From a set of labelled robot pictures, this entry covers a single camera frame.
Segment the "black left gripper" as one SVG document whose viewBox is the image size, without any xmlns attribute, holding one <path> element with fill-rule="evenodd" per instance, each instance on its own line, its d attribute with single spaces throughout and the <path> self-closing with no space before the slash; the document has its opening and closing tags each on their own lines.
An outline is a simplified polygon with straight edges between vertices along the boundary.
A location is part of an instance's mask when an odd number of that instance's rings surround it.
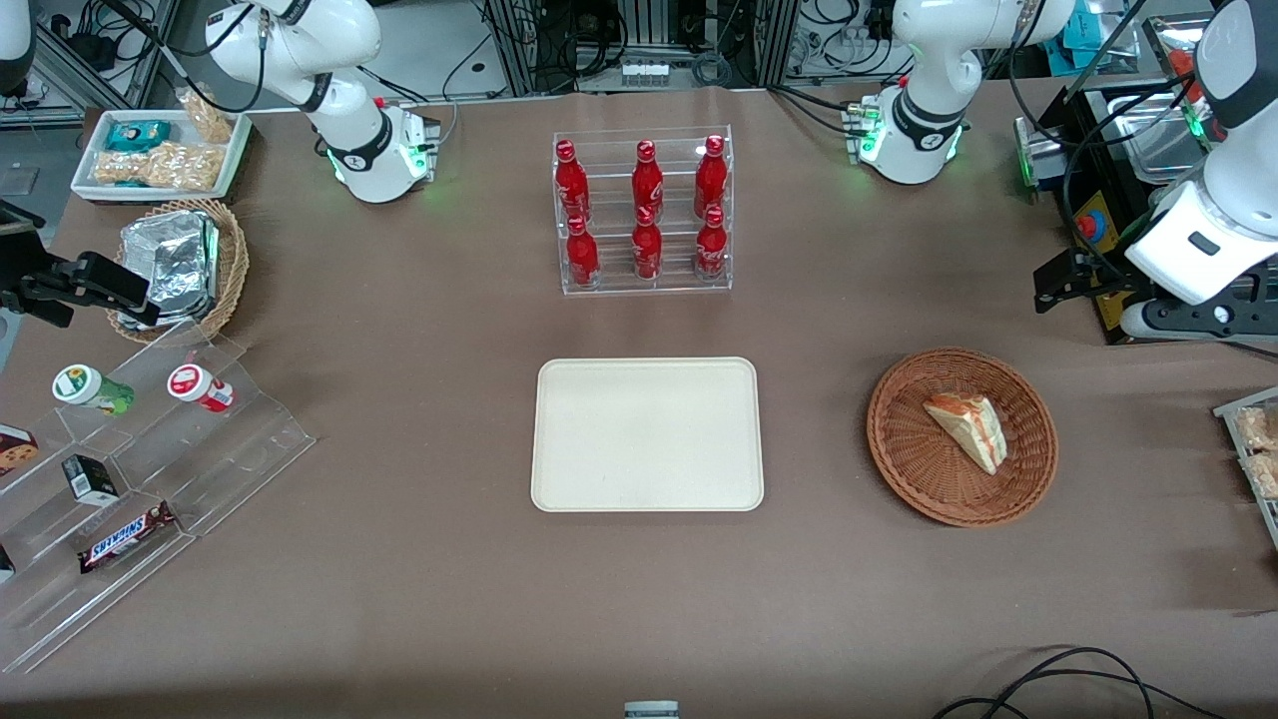
<svg viewBox="0 0 1278 719">
<path fill-rule="evenodd" d="M 1151 281 L 1127 261 L 1117 264 L 1079 261 L 1074 249 L 1059 252 L 1034 272 L 1034 310 L 1040 315 L 1059 301 L 1097 299 L 1114 292 L 1136 292 L 1146 298 Z"/>
</svg>

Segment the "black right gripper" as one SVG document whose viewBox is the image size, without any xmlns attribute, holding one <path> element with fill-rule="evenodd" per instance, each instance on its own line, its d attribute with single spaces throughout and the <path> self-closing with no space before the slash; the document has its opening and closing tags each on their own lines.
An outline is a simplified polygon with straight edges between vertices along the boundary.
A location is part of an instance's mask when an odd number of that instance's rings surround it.
<svg viewBox="0 0 1278 719">
<path fill-rule="evenodd" d="M 161 309 L 148 301 L 150 284 L 115 261 L 83 252 L 73 263 L 5 264 L 3 299 L 78 299 L 106 307 L 125 329 L 153 329 Z"/>
</svg>

